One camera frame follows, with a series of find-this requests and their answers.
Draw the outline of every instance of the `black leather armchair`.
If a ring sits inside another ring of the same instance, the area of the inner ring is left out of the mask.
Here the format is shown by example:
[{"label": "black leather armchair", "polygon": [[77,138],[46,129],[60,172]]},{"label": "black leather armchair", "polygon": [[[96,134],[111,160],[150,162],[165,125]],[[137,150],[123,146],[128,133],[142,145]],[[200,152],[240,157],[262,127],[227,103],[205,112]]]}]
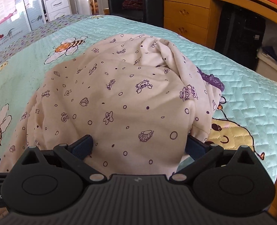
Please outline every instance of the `black leather armchair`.
[{"label": "black leather armchair", "polygon": [[143,10],[122,9],[125,0],[108,0],[109,14],[163,28],[163,0],[143,0]]}]

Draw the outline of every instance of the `purple lace trim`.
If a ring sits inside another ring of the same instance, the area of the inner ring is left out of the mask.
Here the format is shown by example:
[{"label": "purple lace trim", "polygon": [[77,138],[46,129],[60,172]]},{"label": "purple lace trim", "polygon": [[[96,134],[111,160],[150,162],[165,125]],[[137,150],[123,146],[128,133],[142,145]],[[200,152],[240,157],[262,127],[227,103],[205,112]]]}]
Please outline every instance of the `purple lace trim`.
[{"label": "purple lace trim", "polygon": [[225,86],[224,86],[224,84],[219,80],[219,78],[215,77],[213,74],[207,75],[207,74],[203,73],[203,72],[201,71],[201,69],[199,69],[198,67],[197,67],[197,69],[198,69],[198,73],[200,73],[200,75],[201,75],[201,77],[202,77],[202,79],[203,79],[204,81],[206,81],[207,83],[211,84],[211,85],[214,86],[214,87],[219,88],[222,92],[224,91]]}]

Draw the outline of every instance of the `bed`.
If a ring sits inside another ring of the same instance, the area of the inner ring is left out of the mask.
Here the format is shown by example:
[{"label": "bed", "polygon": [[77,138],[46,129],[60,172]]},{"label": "bed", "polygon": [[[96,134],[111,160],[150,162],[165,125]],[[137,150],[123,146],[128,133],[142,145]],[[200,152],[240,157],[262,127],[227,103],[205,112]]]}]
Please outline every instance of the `bed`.
[{"label": "bed", "polygon": [[[213,124],[234,137],[243,136],[273,182],[276,181],[277,83],[172,31],[116,16],[61,17],[24,36],[0,53],[0,110],[6,106],[6,118],[11,118],[2,128],[0,157],[8,148],[15,126],[23,117],[23,110],[33,92],[42,83],[45,72],[56,64],[81,55],[92,44],[122,33],[148,34],[173,41],[202,72],[218,77],[224,83],[225,90],[217,104]],[[75,38],[77,41],[83,37],[87,37],[85,42],[72,55],[63,55],[45,64],[48,55],[64,40]],[[212,141],[219,143],[220,139],[214,137]],[[191,162],[192,159],[186,159],[180,163],[179,169]]]}]

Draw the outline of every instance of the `wooden chair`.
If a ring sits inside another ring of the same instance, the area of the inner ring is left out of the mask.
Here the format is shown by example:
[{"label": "wooden chair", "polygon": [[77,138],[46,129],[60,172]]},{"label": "wooden chair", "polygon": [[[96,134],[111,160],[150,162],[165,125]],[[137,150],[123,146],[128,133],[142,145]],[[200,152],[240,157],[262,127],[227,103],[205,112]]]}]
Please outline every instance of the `wooden chair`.
[{"label": "wooden chair", "polygon": [[88,0],[93,15],[99,14],[98,3],[95,0]]}]

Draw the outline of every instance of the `white drawer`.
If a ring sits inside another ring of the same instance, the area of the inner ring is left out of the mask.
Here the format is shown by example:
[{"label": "white drawer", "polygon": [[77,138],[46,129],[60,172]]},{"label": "white drawer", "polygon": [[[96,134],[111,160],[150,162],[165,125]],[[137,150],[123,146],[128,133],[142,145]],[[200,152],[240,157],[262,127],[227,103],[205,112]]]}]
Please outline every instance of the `white drawer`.
[{"label": "white drawer", "polygon": [[48,14],[68,6],[68,0],[46,0],[46,9]]},{"label": "white drawer", "polygon": [[52,21],[52,20],[58,19],[59,17],[62,17],[64,15],[70,15],[70,14],[72,14],[70,12],[70,7],[65,7],[63,9],[60,9],[60,10],[56,11],[56,12],[50,13],[49,14],[49,19],[50,19],[50,21]]}]

